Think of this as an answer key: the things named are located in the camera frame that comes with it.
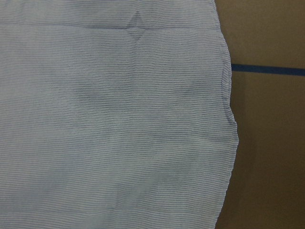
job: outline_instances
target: cloth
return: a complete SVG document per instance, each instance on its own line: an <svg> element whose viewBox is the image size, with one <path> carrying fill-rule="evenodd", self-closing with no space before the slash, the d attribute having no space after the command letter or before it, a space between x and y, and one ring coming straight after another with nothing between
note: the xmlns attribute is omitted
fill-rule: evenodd
<svg viewBox="0 0 305 229"><path fill-rule="evenodd" d="M0 228L213 229L230 93L213 0L0 1Z"/></svg>

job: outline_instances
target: white and blue striped cloth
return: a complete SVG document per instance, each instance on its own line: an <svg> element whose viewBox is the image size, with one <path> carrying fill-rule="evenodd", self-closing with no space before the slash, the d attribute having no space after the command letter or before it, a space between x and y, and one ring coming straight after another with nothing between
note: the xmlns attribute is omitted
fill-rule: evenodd
<svg viewBox="0 0 305 229"><path fill-rule="evenodd" d="M214 0L0 0L0 228L213 229L230 93Z"/></svg>

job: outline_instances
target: fabric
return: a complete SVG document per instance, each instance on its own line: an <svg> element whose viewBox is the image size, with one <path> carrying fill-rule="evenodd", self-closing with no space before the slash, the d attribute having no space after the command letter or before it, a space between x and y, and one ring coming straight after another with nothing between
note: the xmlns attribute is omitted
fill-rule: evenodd
<svg viewBox="0 0 305 229"><path fill-rule="evenodd" d="M0 228L213 229L230 93L212 0L0 1Z"/></svg>

